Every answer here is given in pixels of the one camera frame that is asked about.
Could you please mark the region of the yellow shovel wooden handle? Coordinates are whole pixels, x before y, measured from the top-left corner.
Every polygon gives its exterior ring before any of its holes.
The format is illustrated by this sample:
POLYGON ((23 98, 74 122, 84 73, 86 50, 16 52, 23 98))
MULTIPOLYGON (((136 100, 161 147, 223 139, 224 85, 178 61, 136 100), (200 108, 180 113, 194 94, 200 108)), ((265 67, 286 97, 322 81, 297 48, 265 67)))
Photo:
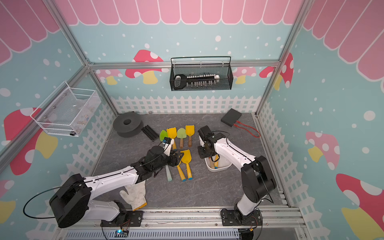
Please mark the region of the yellow shovel wooden handle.
POLYGON ((187 125, 186 126, 186 134, 188 136, 188 146, 191 148, 193 145, 192 136, 195 134, 195 126, 194 125, 187 125))

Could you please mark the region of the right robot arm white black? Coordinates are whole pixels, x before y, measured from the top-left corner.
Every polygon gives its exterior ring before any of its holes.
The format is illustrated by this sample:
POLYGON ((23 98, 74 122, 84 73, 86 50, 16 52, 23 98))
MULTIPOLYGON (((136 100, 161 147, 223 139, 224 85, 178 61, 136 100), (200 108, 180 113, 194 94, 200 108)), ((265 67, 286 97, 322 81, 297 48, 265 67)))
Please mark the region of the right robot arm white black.
POLYGON ((277 187, 269 161, 264 156, 255 157, 232 144, 227 138, 212 136, 205 141, 200 140, 198 153, 200 158, 213 160, 227 160, 240 172, 243 196, 232 211, 233 218, 239 224, 247 224, 254 220, 256 208, 270 196, 270 192, 277 187))

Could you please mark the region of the pale blue trowel blue handle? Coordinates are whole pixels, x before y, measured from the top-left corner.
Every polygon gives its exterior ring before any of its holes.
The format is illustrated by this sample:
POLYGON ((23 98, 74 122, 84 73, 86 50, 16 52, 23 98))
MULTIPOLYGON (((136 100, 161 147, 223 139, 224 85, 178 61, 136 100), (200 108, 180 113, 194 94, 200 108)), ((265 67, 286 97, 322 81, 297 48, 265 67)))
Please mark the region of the pale blue trowel blue handle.
POLYGON ((167 180, 168 180, 168 182, 171 182, 173 180, 173 178, 172 178, 169 166, 165 166, 165 169, 166 169, 167 180))

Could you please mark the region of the bright green trowel wooden handle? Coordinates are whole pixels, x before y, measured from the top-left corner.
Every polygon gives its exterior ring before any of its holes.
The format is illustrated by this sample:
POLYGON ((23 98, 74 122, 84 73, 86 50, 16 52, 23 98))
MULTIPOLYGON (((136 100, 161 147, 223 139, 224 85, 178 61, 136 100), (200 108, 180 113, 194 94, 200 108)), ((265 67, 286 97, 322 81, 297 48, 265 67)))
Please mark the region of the bright green trowel wooden handle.
POLYGON ((167 131, 166 130, 162 130, 159 137, 160 137, 160 141, 163 142, 164 139, 168 137, 167 131))

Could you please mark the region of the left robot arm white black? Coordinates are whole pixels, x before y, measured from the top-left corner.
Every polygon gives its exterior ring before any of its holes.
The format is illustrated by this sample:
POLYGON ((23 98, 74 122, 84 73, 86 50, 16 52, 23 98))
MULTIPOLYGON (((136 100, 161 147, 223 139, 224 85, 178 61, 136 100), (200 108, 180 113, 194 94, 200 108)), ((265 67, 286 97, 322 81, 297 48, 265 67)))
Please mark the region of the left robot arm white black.
POLYGON ((144 182, 165 166, 177 166, 183 156, 172 147, 154 146, 146 156, 121 170, 86 178, 81 174, 72 175, 49 201, 59 228, 68 228, 84 220, 99 220, 112 226, 132 221, 131 212, 121 202, 103 202, 95 198, 144 182))

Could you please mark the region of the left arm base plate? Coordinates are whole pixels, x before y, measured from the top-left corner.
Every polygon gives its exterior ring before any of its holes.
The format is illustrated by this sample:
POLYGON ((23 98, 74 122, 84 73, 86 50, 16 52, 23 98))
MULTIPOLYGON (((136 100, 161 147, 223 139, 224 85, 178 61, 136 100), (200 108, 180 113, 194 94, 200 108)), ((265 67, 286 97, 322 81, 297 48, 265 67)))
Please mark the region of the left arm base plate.
POLYGON ((143 220, 143 211, 124 211, 118 214, 118 216, 112 221, 101 221, 102 227, 140 227, 143 220))

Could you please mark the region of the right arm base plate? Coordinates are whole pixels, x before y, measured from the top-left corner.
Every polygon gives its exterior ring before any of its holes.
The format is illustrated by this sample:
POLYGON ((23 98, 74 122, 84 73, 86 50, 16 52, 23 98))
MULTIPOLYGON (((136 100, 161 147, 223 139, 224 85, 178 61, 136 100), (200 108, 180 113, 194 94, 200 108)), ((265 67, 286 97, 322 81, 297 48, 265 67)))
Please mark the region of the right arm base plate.
POLYGON ((262 225, 262 216, 259 210, 254 210, 248 215, 242 215, 239 210, 221 209, 223 226, 252 226, 262 225))

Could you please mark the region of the pale green trowel wooden handle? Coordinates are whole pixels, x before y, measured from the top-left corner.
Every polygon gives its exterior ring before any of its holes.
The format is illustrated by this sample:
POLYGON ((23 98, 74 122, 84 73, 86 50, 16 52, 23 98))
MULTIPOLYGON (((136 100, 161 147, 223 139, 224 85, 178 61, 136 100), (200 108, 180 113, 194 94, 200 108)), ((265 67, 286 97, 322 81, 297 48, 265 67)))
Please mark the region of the pale green trowel wooden handle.
POLYGON ((187 134, 186 134, 186 129, 184 128, 179 128, 177 130, 177 138, 180 139, 180 149, 182 149, 184 147, 184 139, 187 137, 187 134))

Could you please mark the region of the green trowel yellow handle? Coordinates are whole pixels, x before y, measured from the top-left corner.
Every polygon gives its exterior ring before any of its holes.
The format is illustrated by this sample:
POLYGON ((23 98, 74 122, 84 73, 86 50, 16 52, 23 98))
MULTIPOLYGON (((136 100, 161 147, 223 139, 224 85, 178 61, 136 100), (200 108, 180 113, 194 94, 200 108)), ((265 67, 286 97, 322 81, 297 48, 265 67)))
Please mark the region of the green trowel yellow handle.
POLYGON ((216 155, 214 160, 215 169, 219 167, 219 159, 220 159, 219 155, 216 155))

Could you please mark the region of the red shovel wooden handle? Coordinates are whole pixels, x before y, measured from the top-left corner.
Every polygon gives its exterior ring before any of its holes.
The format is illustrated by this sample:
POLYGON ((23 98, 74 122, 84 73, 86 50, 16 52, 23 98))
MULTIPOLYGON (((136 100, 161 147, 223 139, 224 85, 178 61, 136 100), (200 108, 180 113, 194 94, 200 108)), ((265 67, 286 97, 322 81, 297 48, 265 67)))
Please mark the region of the red shovel wooden handle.
POLYGON ((210 165, 211 165, 211 168, 212 168, 212 169, 215 169, 214 162, 212 161, 212 158, 209 158, 209 159, 210 159, 210 165))

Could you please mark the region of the white plastic storage box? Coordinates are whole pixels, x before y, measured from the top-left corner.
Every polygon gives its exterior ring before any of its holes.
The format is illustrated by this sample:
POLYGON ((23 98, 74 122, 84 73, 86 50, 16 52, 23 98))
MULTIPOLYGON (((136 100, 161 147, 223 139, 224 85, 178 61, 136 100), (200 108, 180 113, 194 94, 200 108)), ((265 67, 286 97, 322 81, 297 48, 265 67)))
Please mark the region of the white plastic storage box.
POLYGON ((216 157, 216 159, 217 161, 213 162, 212 158, 205 158, 206 166, 210 172, 216 173, 224 171, 232 165, 227 159, 218 159, 218 157, 216 157))

